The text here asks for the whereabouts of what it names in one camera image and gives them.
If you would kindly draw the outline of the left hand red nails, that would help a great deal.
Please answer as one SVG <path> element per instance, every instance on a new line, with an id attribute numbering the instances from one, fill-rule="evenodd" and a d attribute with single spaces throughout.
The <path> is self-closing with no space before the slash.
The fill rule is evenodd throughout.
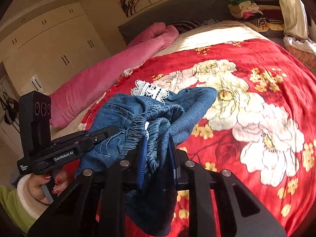
<path id="1" fill-rule="evenodd" d="M 49 173 L 43 175 L 31 174 L 28 179 L 28 190 L 37 201 L 49 205 L 53 197 L 59 196 L 68 186 L 69 179 L 66 171 L 60 169 L 51 176 Z"/>

